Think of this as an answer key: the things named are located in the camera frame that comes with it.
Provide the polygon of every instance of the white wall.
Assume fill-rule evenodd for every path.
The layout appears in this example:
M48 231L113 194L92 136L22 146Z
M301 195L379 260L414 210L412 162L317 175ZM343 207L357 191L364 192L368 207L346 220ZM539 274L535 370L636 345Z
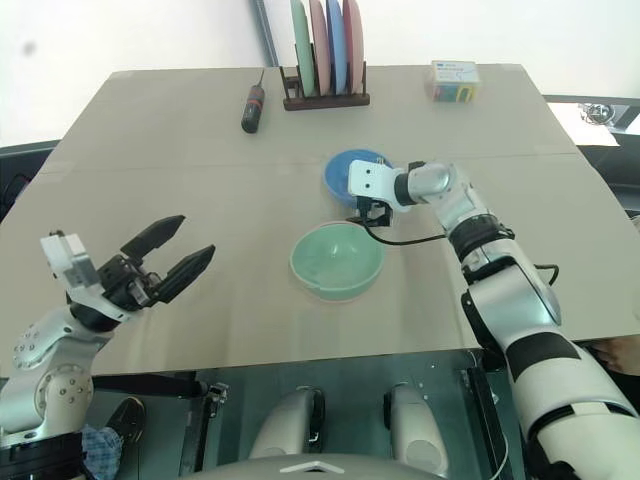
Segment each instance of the white wall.
M61 138L117 70L263 65L247 0L1 0L0 146Z
M289 1L265 3L279 60L295 65ZM370 65L426 64L437 59L521 63L543 94L640 98L638 0L358 0L358 4Z

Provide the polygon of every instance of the beige tabletop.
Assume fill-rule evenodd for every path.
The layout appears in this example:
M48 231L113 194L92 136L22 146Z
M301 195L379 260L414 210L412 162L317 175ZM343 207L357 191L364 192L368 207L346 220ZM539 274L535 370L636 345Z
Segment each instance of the beige tabletop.
M0 375L25 327L64 301L38 239L80 234L96 265L152 221L187 220L147 257L161 274L217 246L169 305L119 327L94 372L115 374L475 347L458 305L464 280L446 241L387 247L373 287L329 304L292 277L291 248L344 219L322 183L326 161L370 148L397 165L455 161L556 291L575 339L640 332L640 236L517 66L483 66L470 105L434 104L425 67L373 68L369 107L284 112L277 71L254 136L239 126L248 70L114 74L0 227ZM405 79L408 91L396 82ZM428 206L396 215L389 238L439 233Z

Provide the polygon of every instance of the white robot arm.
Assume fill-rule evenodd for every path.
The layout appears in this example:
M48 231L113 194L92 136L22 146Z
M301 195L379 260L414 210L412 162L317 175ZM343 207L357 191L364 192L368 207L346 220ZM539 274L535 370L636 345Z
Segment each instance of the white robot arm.
M354 161L349 192L365 218L371 200L400 212L433 206L469 285L461 301L478 343L504 354L533 475L638 478L637 412L593 357L561 333L555 294L455 166L419 162L405 171Z
M181 215L159 220L96 271L77 235L56 232L41 244L66 307L29 326L14 348L0 393L0 478L82 478L80 429L93 395L91 364L122 322L169 303L207 267L211 245L185 257L164 279L143 257L176 233Z

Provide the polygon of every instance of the shoe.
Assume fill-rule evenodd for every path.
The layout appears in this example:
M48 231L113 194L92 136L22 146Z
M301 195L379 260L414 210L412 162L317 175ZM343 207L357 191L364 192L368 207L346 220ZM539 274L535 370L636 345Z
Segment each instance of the shoe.
M122 439L122 446L133 445L142 436L146 411L144 403L135 397L125 398L111 415L107 427Z

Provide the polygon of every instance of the cloth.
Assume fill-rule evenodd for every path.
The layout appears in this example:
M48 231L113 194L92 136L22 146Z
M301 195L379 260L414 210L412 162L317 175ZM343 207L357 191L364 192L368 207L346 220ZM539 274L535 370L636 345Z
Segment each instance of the cloth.
M84 465L96 480L114 480L120 468L122 439L112 428L97 430L90 425L82 429Z

